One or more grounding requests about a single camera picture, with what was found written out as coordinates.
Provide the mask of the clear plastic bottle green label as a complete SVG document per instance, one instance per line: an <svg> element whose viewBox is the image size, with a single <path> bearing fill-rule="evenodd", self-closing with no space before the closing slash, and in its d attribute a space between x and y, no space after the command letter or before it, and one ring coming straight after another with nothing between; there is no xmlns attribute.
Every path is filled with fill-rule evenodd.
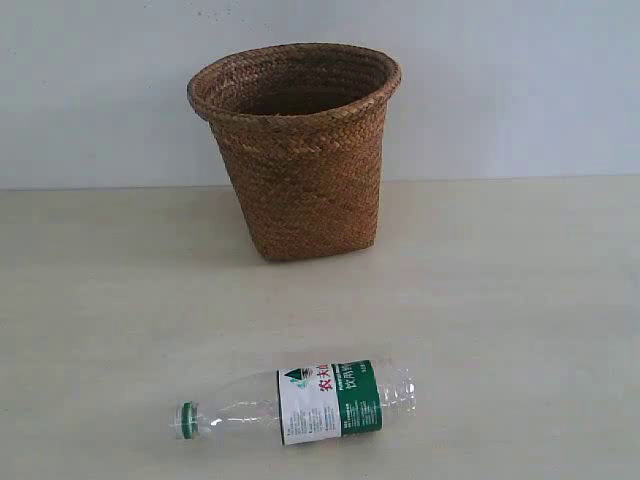
<svg viewBox="0 0 640 480"><path fill-rule="evenodd" d="M291 446L379 432L415 407L412 375L389 361L316 363L246 376L181 402L170 428L180 440L246 436Z"/></svg>

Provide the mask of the brown woven wicker basket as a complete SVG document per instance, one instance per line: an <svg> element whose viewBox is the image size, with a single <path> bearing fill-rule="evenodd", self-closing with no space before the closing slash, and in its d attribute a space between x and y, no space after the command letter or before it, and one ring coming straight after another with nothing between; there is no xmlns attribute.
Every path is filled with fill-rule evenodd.
<svg viewBox="0 0 640 480"><path fill-rule="evenodd" d="M388 102L387 54L293 43L221 58L188 82L251 239L268 260L328 257L376 239Z"/></svg>

